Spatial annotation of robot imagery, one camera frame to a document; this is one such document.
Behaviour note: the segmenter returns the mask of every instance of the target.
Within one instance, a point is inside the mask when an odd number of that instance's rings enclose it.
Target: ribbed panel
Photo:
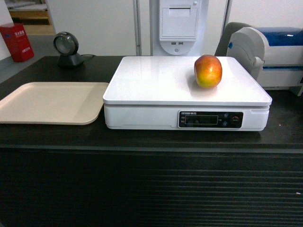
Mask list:
[[[142,226],[302,227],[303,172],[132,169]]]
[[[302,227],[303,155],[0,153],[5,227]]]

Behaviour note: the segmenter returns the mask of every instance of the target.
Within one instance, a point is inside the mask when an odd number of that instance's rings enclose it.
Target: blue lid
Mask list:
[[[255,27],[269,46],[303,46],[303,30],[294,27]]]

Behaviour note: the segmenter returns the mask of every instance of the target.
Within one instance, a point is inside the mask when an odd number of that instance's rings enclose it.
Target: white scale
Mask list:
[[[231,57],[221,82],[196,83],[198,57],[124,57],[103,96],[110,129],[261,131],[272,98]]]

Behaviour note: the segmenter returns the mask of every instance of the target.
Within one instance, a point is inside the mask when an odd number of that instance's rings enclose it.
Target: black counter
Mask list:
[[[110,82],[122,57],[87,58],[77,69],[64,70],[57,57],[44,57],[0,84],[0,99],[34,81]],[[92,124],[0,125],[2,148],[132,149],[161,148],[283,148],[303,149],[303,97],[289,91],[268,91],[273,98],[267,126],[260,132],[111,130],[104,110]]]
[[[44,57],[0,84],[110,82],[122,57],[73,70]],[[303,226],[303,96],[273,98],[260,132],[0,124],[0,222],[22,226]]]

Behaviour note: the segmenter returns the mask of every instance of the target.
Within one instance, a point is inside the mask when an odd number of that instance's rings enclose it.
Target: white wall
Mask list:
[[[204,54],[214,55],[217,49],[223,30],[226,7],[227,0],[209,0],[203,45]]]
[[[150,55],[150,0],[139,0],[142,55]],[[227,22],[303,27],[303,0],[230,0]],[[48,0],[55,32],[76,35],[81,54],[136,55],[133,0]],[[203,53],[220,41],[227,0],[209,0]]]
[[[48,0],[56,33],[76,36],[80,54],[136,55],[132,0]]]
[[[9,14],[8,8],[6,7],[5,1],[0,0],[0,26],[8,24],[8,23],[12,23],[12,22],[13,22],[13,20],[11,19],[11,16]],[[0,61],[9,56],[10,56],[9,50],[8,50],[2,36],[0,35]]]
[[[303,28],[303,0],[232,0],[228,22]]]

